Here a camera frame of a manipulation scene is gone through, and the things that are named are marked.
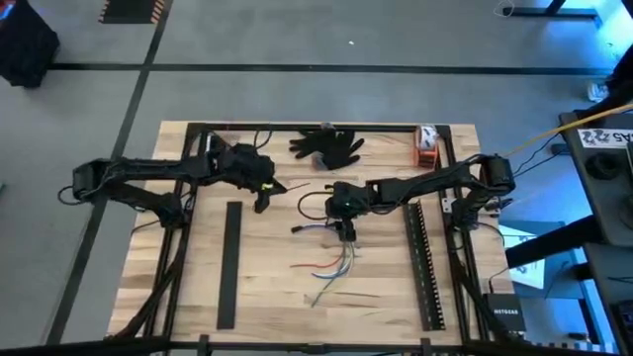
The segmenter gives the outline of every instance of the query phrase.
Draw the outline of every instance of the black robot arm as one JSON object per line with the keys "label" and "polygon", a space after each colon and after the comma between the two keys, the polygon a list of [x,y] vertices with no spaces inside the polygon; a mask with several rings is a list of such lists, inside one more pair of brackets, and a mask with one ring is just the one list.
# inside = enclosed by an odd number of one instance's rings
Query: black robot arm
{"label": "black robot arm", "polygon": [[[475,177],[470,167],[480,164],[480,176]],[[509,161],[498,155],[474,155],[450,167],[409,179],[388,178],[367,181],[365,187],[336,182],[325,201],[325,214],[340,220],[339,237],[355,240],[352,219],[374,213],[388,214],[411,198],[449,188],[469,188],[466,198],[451,204],[452,224],[459,228],[473,228],[477,213],[491,198],[501,197],[514,189]]]}
{"label": "black robot arm", "polygon": [[250,144],[230,146],[219,136],[211,135],[207,151],[182,160],[96,159],[72,172],[72,194],[78,202],[94,203],[99,197],[143,208],[156,213],[162,226],[180,226],[185,222],[181,197],[173,193],[155,194],[129,184],[128,181],[180,180],[208,186],[227,182],[238,189],[257,193],[255,212],[262,213],[270,196],[286,193],[274,179],[275,164],[268,156],[257,153]]}

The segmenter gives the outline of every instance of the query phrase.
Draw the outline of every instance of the desk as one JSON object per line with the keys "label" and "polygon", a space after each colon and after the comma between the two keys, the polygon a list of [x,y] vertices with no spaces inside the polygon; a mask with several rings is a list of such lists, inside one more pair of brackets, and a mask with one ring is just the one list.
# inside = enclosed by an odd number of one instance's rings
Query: desk
{"label": "desk", "polygon": [[[560,116],[561,124],[568,124],[576,119],[575,114]],[[633,116],[628,114],[612,115],[605,119],[604,128],[633,129],[632,119]],[[593,214],[509,248],[505,253],[511,268],[538,261],[571,248],[581,247],[588,242],[606,242],[617,246],[633,247],[633,231],[618,217],[622,200],[633,192],[628,169],[624,168],[623,172],[612,180],[595,179],[585,169],[587,158],[601,151],[616,154],[620,164],[628,167],[626,151],[584,148],[576,129],[564,131],[563,137],[574,159]]]}
{"label": "desk", "polygon": [[552,0],[546,8],[533,7],[504,7],[503,14],[510,17],[546,17],[557,19],[587,19],[597,18],[594,9],[562,9],[566,0]]}
{"label": "desk", "polygon": [[633,265],[633,250],[596,243],[588,243],[584,248],[591,276],[595,280],[618,348],[621,353],[631,355],[633,354],[633,345],[627,345],[625,341],[627,336],[616,321],[613,305],[633,299],[633,284],[613,281],[609,277],[633,276],[630,267]]}
{"label": "desk", "polygon": [[[163,122],[153,158],[179,159],[185,122]],[[451,126],[458,160],[478,153],[479,142],[473,125]],[[218,132],[229,143],[252,142],[253,131]],[[209,334],[215,342],[244,343],[327,343],[346,345],[419,345],[429,338],[432,345],[461,345],[441,209],[436,194],[421,197],[429,236],[435,276],[446,329],[423,331],[415,299],[403,213],[365,216],[356,221],[360,247],[354,269],[337,281],[311,309],[311,301],[323,281],[310,276],[310,269],[291,269],[295,263],[324,263],[340,253],[337,236],[314,229],[292,235],[290,229],[309,223],[297,212],[297,201],[324,184],[344,180],[357,185],[367,179],[410,177],[424,172],[411,166],[412,133],[357,132],[365,138],[358,151],[359,163],[336,171],[318,172],[309,159],[297,160],[288,151],[288,140],[299,138],[293,131],[274,132],[261,149],[276,164],[275,177],[286,187],[311,185],[271,198],[261,215],[253,212],[254,195],[219,183],[198,191],[189,247],[183,271],[175,324],[176,341],[197,341]],[[443,165],[446,152],[441,149]],[[148,182],[146,189],[167,192],[173,182]],[[226,202],[243,201],[238,295],[235,329],[217,330],[218,295],[222,267]],[[323,199],[306,199],[306,213],[323,214]],[[497,224],[491,218],[482,222]],[[136,225],[155,220],[149,213],[138,214]],[[149,295],[162,243],[163,229],[155,224],[138,230],[132,237],[126,265],[112,313],[109,332],[120,330]],[[472,231],[473,250],[480,284],[506,268],[500,237],[489,228]],[[495,277],[499,293],[512,293],[507,272]],[[477,335],[474,306],[470,304],[471,335]],[[165,303],[158,322],[164,319]]]}

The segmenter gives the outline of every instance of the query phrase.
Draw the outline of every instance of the red wire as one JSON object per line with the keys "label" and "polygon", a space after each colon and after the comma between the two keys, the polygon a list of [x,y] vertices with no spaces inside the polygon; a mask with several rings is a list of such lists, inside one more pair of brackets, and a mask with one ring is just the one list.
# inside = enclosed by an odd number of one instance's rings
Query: red wire
{"label": "red wire", "polygon": [[331,267],[333,265],[335,265],[338,261],[340,261],[340,259],[343,257],[342,254],[340,254],[338,256],[338,258],[336,258],[334,260],[334,262],[326,264],[326,265],[317,265],[314,263],[302,263],[302,264],[296,264],[296,265],[291,265],[290,268],[294,268],[294,267],[317,267],[317,268],[327,268],[327,267]]}

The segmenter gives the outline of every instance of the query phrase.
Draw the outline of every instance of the wooden tabletop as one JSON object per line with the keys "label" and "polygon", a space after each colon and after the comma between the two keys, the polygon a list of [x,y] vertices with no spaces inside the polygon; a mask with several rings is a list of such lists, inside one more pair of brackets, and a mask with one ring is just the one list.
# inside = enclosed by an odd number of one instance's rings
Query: wooden tabletop
{"label": "wooden tabletop", "polygon": [[[179,159],[187,124],[163,122],[153,158]],[[451,129],[457,160],[480,151],[473,125],[452,125]],[[254,132],[219,134],[229,143],[252,142],[254,136]],[[301,196],[322,191],[325,184],[334,181],[364,185],[369,179],[407,178],[425,172],[411,165],[412,133],[356,133],[356,136],[365,138],[365,144],[358,151],[362,157],[358,163],[335,171],[315,171],[309,158],[297,160],[288,151],[288,140],[299,138],[298,133],[274,132],[260,153],[269,155],[275,162],[275,177],[287,188],[311,184],[272,197],[270,207],[260,215],[252,210],[255,195],[246,190],[237,190],[225,183],[200,188],[173,340],[197,341],[200,334],[209,334],[217,342],[418,345],[420,338],[427,337],[433,345],[461,344],[437,194],[423,196],[420,201],[446,330],[422,330],[402,209],[386,216],[360,217],[354,222],[359,257],[353,270],[336,281],[314,308],[311,303],[324,280],[312,277],[311,268],[289,267],[297,263],[327,263],[341,251],[334,232],[312,229],[291,233],[291,227],[310,223],[297,212]],[[443,166],[446,166],[443,150],[442,147]],[[173,182],[147,182],[145,188],[168,192],[173,190]],[[218,331],[226,202],[229,201],[244,203],[236,323],[235,329]],[[323,201],[323,196],[310,197],[303,207],[309,215],[322,216]],[[155,219],[152,213],[138,214],[136,225]],[[496,220],[485,216],[481,216],[481,221],[497,225]],[[149,295],[162,236],[163,229],[154,224],[138,230],[132,237],[110,333],[120,330]],[[484,227],[472,231],[472,239],[480,284],[487,289],[488,279],[507,266],[501,239],[492,229]],[[494,282],[497,292],[513,293],[507,272],[495,277]],[[472,303],[469,310],[471,332],[476,335]],[[163,315],[164,303],[158,314],[159,325]]]}

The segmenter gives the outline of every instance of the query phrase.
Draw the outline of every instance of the black glove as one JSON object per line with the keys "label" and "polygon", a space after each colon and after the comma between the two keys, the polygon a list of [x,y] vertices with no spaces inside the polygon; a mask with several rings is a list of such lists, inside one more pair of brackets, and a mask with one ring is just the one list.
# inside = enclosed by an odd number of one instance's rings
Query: black glove
{"label": "black glove", "polygon": [[365,143],[365,139],[361,138],[354,142],[354,136],[354,131],[339,131],[334,137],[325,139],[317,150],[320,154],[315,157],[315,164],[321,168],[324,166],[327,170],[333,170],[357,162],[360,155],[352,155],[352,153]]}
{"label": "black glove", "polygon": [[334,128],[325,128],[315,132],[299,130],[299,134],[303,135],[304,138],[290,140],[290,151],[298,152],[295,155],[297,159],[321,150],[326,141],[332,142],[336,138],[336,130]]}

